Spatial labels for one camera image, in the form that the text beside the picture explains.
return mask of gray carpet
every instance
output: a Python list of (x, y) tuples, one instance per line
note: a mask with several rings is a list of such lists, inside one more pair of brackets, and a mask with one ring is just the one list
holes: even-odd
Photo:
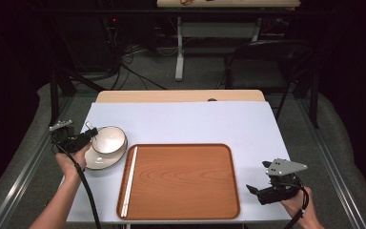
[[(193, 42), (192, 48), (186, 50), (184, 78), (181, 82), (174, 80), (175, 54), (154, 54), (143, 51), (135, 53), (133, 58), (126, 57), (125, 60), (132, 62), (129, 66), (136, 73), (142, 74), (168, 89), (215, 89), (223, 75), (222, 53), (226, 50), (221, 52), (221, 49), (215, 49), (215, 52), (198, 54), (199, 48), (195, 44)], [(162, 50), (162, 52), (171, 53), (170, 50)], [(136, 75), (128, 73), (126, 70), (122, 70), (120, 80), (114, 88), (119, 89), (125, 79), (127, 81), (121, 90), (146, 90), (147, 88), (149, 90), (160, 90), (152, 83), (144, 80), (146, 82), (145, 86)], [(113, 82), (114, 77), (96, 83), (109, 89)], [(64, 107), (61, 118), (63, 120), (72, 119), (78, 128), (76, 131), (79, 131), (90, 105), (95, 99), (96, 92), (85, 85), (78, 83), (75, 83), (75, 85), (78, 94), (71, 100), (69, 106)], [(5, 223), (7, 228), (27, 228), (44, 209), (47, 201), (52, 198), (62, 177), (51, 153), (51, 145), (41, 145), (41, 142), (44, 142), (44, 137), (47, 137), (46, 133), (51, 117), (49, 85), (41, 88), (39, 95), (41, 98), (40, 107), (35, 119), (8, 170), (0, 179), (0, 209), (10, 188), (24, 169), (24, 166), (28, 164), (29, 158), (37, 154), (40, 149), (43, 152), (43, 157), (39, 161), (38, 169), (33, 173), (26, 192), (17, 206), (13, 208), (14, 211), (9, 213), (9, 221), (7, 224)], [(276, 103), (279, 99), (276, 95), (268, 95), (266, 98), (272, 103)], [(63, 104), (69, 102), (67, 99), (61, 99), (61, 101), (63, 101)], [(335, 188), (332, 178), (328, 176), (321, 146), (315, 139), (316, 130), (311, 129), (309, 120), (304, 116), (303, 103), (304, 101), (294, 100), (289, 97), (278, 121), (290, 158), (309, 166), (308, 170), (300, 172), (298, 175), (306, 185), (312, 187), (318, 216), (326, 228), (353, 228), (348, 211), (339, 198), (340, 193)], [(351, 197), (355, 201), (356, 209), (358, 209), (366, 223), (366, 183), (364, 177), (354, 165), (353, 149), (340, 119), (331, 103), (322, 95), (318, 102), (318, 124), (318, 131), (322, 134), (324, 143), (329, 149)], [(285, 222), (260, 222), (249, 224), (248, 227), (255, 229), (283, 228), (284, 225)], [(103, 226), (104, 228), (113, 228), (113, 225)], [(68, 227), (94, 228), (94, 224), (69, 223)]]

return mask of wooden tray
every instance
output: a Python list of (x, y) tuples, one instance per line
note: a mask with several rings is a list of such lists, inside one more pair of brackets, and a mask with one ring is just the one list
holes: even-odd
[[(127, 216), (121, 218), (135, 146), (130, 204)], [(239, 211), (227, 145), (138, 144), (130, 148), (116, 208), (121, 219), (234, 219)]]

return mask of saucer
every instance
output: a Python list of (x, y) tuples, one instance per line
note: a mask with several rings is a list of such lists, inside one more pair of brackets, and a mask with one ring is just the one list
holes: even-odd
[(124, 144), (125, 149), (123, 149), (120, 152), (112, 153), (111, 156), (109, 154), (100, 154), (97, 153), (93, 147), (91, 146), (90, 149), (85, 153), (85, 159), (86, 159), (86, 168), (92, 169), (92, 170), (101, 170), (108, 168), (115, 164), (117, 161), (123, 157), (124, 153), (127, 150), (127, 139), (125, 139)]

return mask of human hand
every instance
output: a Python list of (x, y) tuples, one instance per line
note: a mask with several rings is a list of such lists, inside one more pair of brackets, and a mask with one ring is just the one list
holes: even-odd
[[(76, 153), (72, 153), (71, 156), (73, 159), (79, 164), (82, 171), (85, 170), (86, 167), (86, 159), (85, 159), (85, 153), (90, 149), (91, 143), (88, 143), (85, 145), (81, 150), (79, 150)], [(64, 173), (64, 176), (71, 176), (71, 175), (77, 175), (77, 171), (75, 168), (75, 165), (71, 161), (71, 159), (66, 154), (56, 154), (55, 155), (57, 163), (59, 167), (61, 168), (62, 172)]]
[[(313, 202), (312, 190), (311, 188), (306, 186), (304, 186), (304, 188), (309, 195), (309, 204), (305, 209), (305, 213), (303, 214), (302, 218), (299, 219), (297, 223), (302, 228), (309, 228), (309, 229), (324, 228), (317, 219), (315, 206)], [(284, 206), (285, 210), (287, 210), (287, 213), (291, 216), (291, 218), (293, 218), (296, 215), (296, 213), (301, 209), (303, 201), (304, 201), (304, 192), (299, 190), (295, 197), (282, 200), (280, 202)]]

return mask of chair leg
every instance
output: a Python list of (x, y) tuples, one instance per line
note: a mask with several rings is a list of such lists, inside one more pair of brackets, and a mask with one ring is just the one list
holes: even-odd
[(287, 97), (288, 91), (290, 90), (290, 84), (287, 86), (284, 95), (281, 97), (280, 105), (278, 106), (277, 112), (275, 113), (275, 120), (278, 121), (278, 117), (280, 116), (281, 109), (284, 106), (285, 98)]

